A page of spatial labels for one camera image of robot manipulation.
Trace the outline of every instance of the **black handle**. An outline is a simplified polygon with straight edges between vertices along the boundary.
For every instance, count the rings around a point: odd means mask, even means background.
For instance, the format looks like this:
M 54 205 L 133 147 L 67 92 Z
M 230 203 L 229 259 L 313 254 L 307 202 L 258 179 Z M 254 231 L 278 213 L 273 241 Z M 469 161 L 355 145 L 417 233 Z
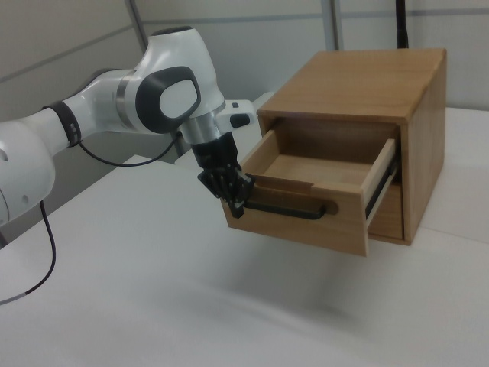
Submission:
M 276 206 L 268 203 L 259 203 L 248 201 L 244 207 L 249 209 L 261 210 L 262 212 L 280 214 L 282 216 L 293 216 L 295 218 L 317 220 L 322 218 L 326 213 L 326 205 L 321 204 L 316 210 L 309 211 L 304 209 L 289 208 L 285 206 Z

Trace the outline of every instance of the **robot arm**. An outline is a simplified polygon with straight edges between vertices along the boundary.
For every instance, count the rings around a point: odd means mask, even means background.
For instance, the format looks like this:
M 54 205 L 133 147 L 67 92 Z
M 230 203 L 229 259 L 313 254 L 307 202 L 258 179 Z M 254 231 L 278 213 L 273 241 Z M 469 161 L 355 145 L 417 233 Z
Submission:
M 239 217 L 253 180 L 241 172 L 230 131 L 255 120 L 250 101 L 224 100 L 195 29 L 157 32 L 133 70 L 101 72 L 70 98 L 0 124 L 0 226 L 48 195 L 59 151 L 96 132 L 178 128 L 203 168 L 199 179 Z

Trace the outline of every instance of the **black cable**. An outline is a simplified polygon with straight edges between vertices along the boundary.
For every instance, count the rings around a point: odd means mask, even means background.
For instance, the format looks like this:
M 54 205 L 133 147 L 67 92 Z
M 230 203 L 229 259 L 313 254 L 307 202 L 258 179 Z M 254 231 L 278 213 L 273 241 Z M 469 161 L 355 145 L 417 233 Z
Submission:
M 397 48 L 410 48 L 407 39 L 406 4 L 404 0 L 396 0 Z
M 178 133 L 176 134 L 176 137 L 175 139 L 173 139 L 170 143 L 170 145 L 167 146 L 167 148 L 163 151 L 163 153 L 161 153 L 160 155 L 158 155 L 157 157 L 153 158 L 153 159 L 150 159 L 149 161 L 145 161 L 145 162 L 141 162 L 141 163 L 131 163 L 131 164 L 122 164 L 122 163 L 114 163 L 114 162 L 110 162 L 110 161 L 106 161 L 105 159 L 103 158 L 100 158 L 100 157 L 97 157 L 96 155 L 94 155 L 91 151 L 89 151 L 87 149 L 87 147 L 85 145 L 83 145 L 82 142 L 78 143 L 78 145 L 90 156 L 92 157 L 93 159 L 96 159 L 97 161 L 99 162 L 102 162 L 102 163 L 105 163 L 105 164 L 109 164 L 111 166 L 116 166 L 116 167 L 138 167 L 138 166 L 144 166 L 145 164 L 149 164 L 149 163 L 153 163 L 154 161 L 157 161 L 158 159 L 160 159 L 161 157 L 163 157 L 166 153 L 168 153 L 171 149 L 171 147 L 173 147 L 175 145 L 175 143 L 178 141 L 178 139 L 180 139 L 180 136 L 181 136 L 181 133 Z
M 53 236 L 53 232 L 51 231 L 51 226 L 49 224 L 49 221 L 47 220 L 47 214 L 46 214 L 46 210 L 44 209 L 44 201 L 43 200 L 41 200 L 41 202 L 39 203 L 39 206 L 40 206 L 40 212 L 43 215 L 44 224 L 46 225 L 47 234 L 49 235 L 49 240 L 51 241 L 51 251 L 53 254 L 53 257 L 51 260 L 51 266 L 50 266 L 49 270 L 47 271 L 46 275 L 44 275 L 44 278 L 42 278 L 42 280 L 39 283 L 37 283 L 31 289 L 29 289 L 28 291 L 25 291 L 24 293 L 21 293 L 21 294 L 18 294 L 17 296 L 8 298 L 7 300 L 0 300 L 0 306 L 3 304 L 9 304 L 10 302 L 13 302 L 14 300 L 18 300 L 19 298 L 22 298 L 22 297 L 27 296 L 28 294 L 34 292 L 41 285 L 44 284 L 44 282 L 51 276 L 51 273 L 54 270 L 54 265 L 56 264 L 56 244 L 54 243 L 54 236 Z
M 133 164 L 120 164 L 120 163 L 114 163 L 114 162 L 106 161 L 105 159 L 102 159 L 102 158 L 94 155 L 91 151 L 89 151 L 85 147 L 85 145 L 82 144 L 81 141 L 78 144 L 90 157 L 92 157 L 92 158 L 94 158 L 97 161 L 100 161 L 102 163 L 110 164 L 111 166 L 116 166 L 116 167 L 137 167 L 137 166 L 144 166 L 145 164 L 152 163 L 152 162 L 160 159 L 161 157 L 163 157 L 166 153 L 168 153 L 170 151 L 171 147 L 173 147 L 175 145 L 175 143 L 178 141 L 180 136 L 182 136 L 181 133 L 176 134 L 175 139 L 173 139 L 171 141 L 170 145 L 168 145 L 167 148 L 163 151 L 163 153 L 161 153 L 157 157 L 150 159 L 149 161 L 145 161 L 145 162 L 141 162 L 141 163 L 133 163 Z M 53 236 L 53 232 L 51 231 L 51 226 L 49 224 L 49 221 L 47 220 L 47 214 L 46 214 L 46 210 L 44 209 L 44 201 L 43 200 L 41 200 L 41 202 L 39 203 L 39 206 L 40 206 L 40 212 L 42 213 L 42 216 L 44 219 L 44 224 L 46 225 L 47 234 L 49 235 L 49 240 L 51 241 L 51 251 L 53 254 L 53 258 L 51 260 L 51 266 L 50 266 L 49 270 L 47 271 L 46 275 L 44 275 L 44 278 L 42 278 L 39 283 L 37 283 L 31 289 L 29 289 L 28 291 L 25 291 L 24 293 L 18 294 L 17 296 L 10 297 L 6 300 L 0 300 L 0 306 L 3 304 L 9 304 L 9 303 L 13 302 L 14 300 L 18 300 L 19 298 L 25 297 L 28 294 L 34 292 L 41 285 L 44 284 L 44 282 L 51 276 L 51 273 L 54 270 L 54 265 L 56 264 L 56 244 L 54 243 L 54 236 Z

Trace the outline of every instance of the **wooden drawer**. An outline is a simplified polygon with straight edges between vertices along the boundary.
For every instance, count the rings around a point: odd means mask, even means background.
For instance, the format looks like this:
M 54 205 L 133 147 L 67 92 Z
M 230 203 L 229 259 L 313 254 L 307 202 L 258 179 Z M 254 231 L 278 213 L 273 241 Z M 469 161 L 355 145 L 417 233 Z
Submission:
M 398 165 L 398 137 L 390 124 L 277 119 L 242 162 L 256 182 L 240 219 L 223 205 L 229 226 L 367 255 L 368 225 Z
M 256 190 L 228 224 L 357 255 L 409 245 L 443 166 L 446 67 L 441 49 L 318 52 L 258 110 Z

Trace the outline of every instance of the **table surface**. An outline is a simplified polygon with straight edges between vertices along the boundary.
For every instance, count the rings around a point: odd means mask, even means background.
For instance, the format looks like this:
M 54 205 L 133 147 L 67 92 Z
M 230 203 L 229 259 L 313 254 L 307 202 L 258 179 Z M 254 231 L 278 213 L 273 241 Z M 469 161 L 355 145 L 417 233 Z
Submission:
M 367 258 L 229 229 L 193 169 L 117 168 L 50 215 L 57 266 L 0 307 L 0 365 L 486 366 L 487 136 L 448 109 L 413 244 Z M 49 264 L 40 223 L 0 250 L 0 299 Z

